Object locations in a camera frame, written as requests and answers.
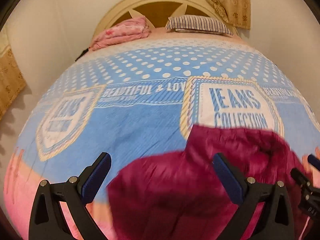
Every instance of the pink blanket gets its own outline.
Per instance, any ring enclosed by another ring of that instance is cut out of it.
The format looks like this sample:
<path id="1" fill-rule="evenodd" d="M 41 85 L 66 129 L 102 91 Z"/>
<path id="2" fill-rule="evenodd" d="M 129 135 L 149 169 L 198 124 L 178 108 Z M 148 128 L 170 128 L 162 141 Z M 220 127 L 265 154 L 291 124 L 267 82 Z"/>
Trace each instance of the pink blanket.
<path id="1" fill-rule="evenodd" d="M 144 16 L 125 20 L 96 36 L 89 50 L 94 51 L 110 45 L 146 38 L 149 33 L 149 26 Z"/>

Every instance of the bed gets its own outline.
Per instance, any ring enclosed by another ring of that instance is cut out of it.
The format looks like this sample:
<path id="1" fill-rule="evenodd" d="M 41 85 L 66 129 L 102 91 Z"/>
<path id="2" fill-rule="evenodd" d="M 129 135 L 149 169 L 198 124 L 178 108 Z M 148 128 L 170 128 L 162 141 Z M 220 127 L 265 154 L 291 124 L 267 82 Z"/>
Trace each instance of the bed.
<path id="1" fill-rule="evenodd" d="M 24 239 L 39 182 L 66 181 L 101 152 L 111 155 L 112 167 L 87 209 L 108 239 L 116 239 L 106 185 L 139 157 L 183 149 L 193 123 L 273 130 L 300 159 L 319 145 L 319 123 L 275 64 L 226 23 L 232 37 L 167 33 L 168 17 L 183 14 L 223 22 L 205 0 L 123 0 L 93 36 L 141 15 L 151 35 L 87 53 L 43 95 L 21 131 L 4 182 L 7 211 Z"/>

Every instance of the pillow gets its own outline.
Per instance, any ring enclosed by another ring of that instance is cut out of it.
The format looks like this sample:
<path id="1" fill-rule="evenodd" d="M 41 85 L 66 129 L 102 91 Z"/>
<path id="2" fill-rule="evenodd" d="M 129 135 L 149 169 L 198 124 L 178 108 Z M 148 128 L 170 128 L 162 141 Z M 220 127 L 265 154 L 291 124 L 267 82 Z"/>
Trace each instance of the pillow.
<path id="1" fill-rule="evenodd" d="M 228 27 L 219 20 L 198 15 L 169 17 L 165 27 L 167 30 L 186 29 L 233 36 L 233 33 L 228 29 Z"/>

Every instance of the red fabric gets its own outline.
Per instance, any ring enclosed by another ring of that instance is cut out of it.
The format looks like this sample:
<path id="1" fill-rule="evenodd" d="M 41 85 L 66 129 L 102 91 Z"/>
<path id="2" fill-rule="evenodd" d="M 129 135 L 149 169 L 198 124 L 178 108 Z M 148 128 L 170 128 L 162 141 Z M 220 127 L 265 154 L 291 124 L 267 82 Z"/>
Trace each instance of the red fabric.
<path id="1" fill-rule="evenodd" d="M 184 151 L 135 160 L 110 182 L 118 239 L 216 239 L 237 209 L 213 170 L 212 157 L 218 152 L 246 177 L 285 183 L 298 238 L 307 217 L 298 209 L 300 188 L 290 171 L 303 167 L 289 145 L 271 131 L 194 125 Z M 261 209 L 260 204 L 242 239 L 251 236 Z"/>

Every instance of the headboard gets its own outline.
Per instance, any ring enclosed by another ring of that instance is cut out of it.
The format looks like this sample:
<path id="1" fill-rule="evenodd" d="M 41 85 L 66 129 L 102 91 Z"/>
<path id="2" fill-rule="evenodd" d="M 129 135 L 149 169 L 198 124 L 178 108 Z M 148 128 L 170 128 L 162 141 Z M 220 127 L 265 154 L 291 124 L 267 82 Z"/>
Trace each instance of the headboard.
<path id="1" fill-rule="evenodd" d="M 153 29 L 164 27 L 170 16 L 184 14 L 216 18 L 226 24 L 233 34 L 238 35 L 236 28 L 222 20 L 206 0 L 122 0 L 101 19 L 93 36 L 133 17 L 145 16 L 150 29 Z"/>

